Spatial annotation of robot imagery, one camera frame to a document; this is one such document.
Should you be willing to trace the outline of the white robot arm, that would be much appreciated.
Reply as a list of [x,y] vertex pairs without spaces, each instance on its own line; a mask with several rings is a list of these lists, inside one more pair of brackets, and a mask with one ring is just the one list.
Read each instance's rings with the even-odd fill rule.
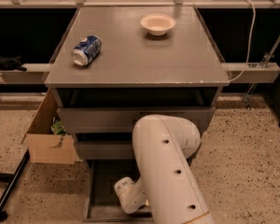
[[149,204],[155,224],[215,224],[189,168],[201,136],[188,119],[148,115],[133,127],[133,153],[140,177],[120,179],[114,190],[123,211]]

